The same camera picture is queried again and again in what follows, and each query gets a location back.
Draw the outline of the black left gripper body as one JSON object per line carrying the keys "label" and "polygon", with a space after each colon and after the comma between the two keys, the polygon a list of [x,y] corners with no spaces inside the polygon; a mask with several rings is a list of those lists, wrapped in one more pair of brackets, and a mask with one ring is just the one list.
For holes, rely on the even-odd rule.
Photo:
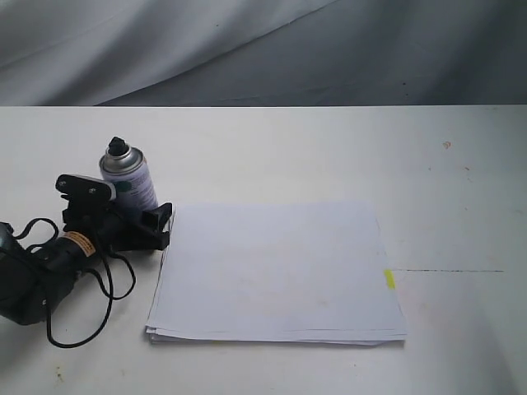
{"label": "black left gripper body", "polygon": [[138,209],[121,207],[115,202],[88,202],[64,197],[62,253],[95,253],[96,239],[106,252],[142,250],[138,233]]}

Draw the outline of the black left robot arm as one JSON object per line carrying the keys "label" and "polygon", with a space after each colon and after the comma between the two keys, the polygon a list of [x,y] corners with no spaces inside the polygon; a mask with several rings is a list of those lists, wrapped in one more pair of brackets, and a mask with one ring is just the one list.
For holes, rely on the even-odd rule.
{"label": "black left robot arm", "polygon": [[46,242],[20,245],[29,231],[14,234],[1,224],[1,315],[20,325],[42,322],[72,291],[77,279],[94,267],[98,253],[164,250],[166,225],[173,212],[167,202],[131,216],[114,202],[69,202],[62,232]]}

